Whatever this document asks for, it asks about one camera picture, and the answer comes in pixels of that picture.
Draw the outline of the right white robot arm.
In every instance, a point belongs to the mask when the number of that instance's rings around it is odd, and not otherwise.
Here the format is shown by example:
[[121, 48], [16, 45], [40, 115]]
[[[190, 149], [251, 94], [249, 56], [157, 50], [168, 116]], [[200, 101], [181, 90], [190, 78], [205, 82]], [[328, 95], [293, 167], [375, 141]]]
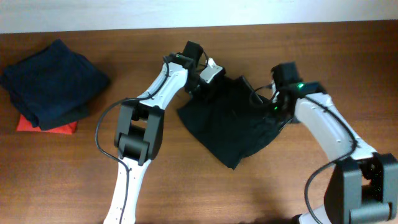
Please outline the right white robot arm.
[[[308, 128], [325, 152], [328, 163], [307, 180], [307, 213], [293, 223], [380, 223], [397, 216], [397, 159], [380, 154], [364, 141], [336, 109], [318, 82], [271, 83], [272, 109], [286, 112]], [[323, 205], [312, 208], [310, 184], [325, 169], [334, 168]]]

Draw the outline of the black shorts garment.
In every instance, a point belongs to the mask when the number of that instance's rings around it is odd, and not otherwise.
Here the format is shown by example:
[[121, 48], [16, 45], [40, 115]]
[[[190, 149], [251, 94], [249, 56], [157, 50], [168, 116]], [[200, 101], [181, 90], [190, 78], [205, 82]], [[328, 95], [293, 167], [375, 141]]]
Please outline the black shorts garment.
[[253, 91], [244, 76], [225, 77], [210, 99], [193, 97], [177, 110], [190, 134], [231, 169], [264, 149], [292, 122]]

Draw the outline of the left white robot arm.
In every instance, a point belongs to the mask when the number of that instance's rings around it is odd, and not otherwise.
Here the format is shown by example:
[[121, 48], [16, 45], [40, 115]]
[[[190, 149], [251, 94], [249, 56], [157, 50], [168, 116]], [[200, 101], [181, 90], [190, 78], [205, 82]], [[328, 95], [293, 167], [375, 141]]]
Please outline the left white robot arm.
[[120, 107], [113, 157], [118, 163], [118, 175], [105, 224], [135, 223], [136, 206], [142, 181], [149, 164], [159, 153], [167, 105], [189, 80], [193, 88], [208, 87], [225, 74], [225, 69], [212, 58], [197, 70], [196, 61], [182, 54], [170, 54], [163, 59], [159, 75], [151, 86], [136, 98], [126, 98], [110, 107]]

